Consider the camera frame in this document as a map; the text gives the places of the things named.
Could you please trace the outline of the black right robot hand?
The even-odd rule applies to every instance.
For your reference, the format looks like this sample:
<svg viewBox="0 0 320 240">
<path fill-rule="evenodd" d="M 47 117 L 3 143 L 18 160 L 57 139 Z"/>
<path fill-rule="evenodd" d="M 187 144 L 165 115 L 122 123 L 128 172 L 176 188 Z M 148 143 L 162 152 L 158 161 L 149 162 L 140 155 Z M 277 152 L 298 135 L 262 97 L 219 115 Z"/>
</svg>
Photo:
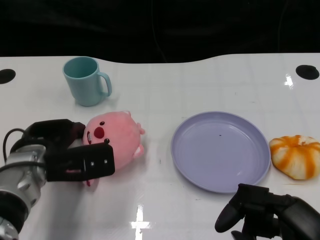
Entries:
<svg viewBox="0 0 320 240">
<path fill-rule="evenodd" d="M 239 184 L 238 190 L 224 207 L 215 223 L 215 230 L 224 233 L 240 220 L 241 231 L 233 230 L 235 240 L 257 237 L 283 240 L 318 240 L 320 214 L 301 198 L 276 195 L 266 187 Z"/>
</svg>

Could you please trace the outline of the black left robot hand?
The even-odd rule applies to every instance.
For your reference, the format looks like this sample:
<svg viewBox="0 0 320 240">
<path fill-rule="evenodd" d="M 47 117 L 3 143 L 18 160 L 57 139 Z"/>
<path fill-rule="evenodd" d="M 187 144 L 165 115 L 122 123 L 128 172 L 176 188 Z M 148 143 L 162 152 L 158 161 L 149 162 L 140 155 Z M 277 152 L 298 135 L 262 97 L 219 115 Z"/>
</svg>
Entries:
<svg viewBox="0 0 320 240">
<path fill-rule="evenodd" d="M 43 161 L 49 182 L 80 182 L 113 175 L 114 153 L 108 141 L 71 147 L 84 132 L 84 124 L 68 119 L 35 122 L 26 129 L 21 145 L 45 147 Z"/>
</svg>

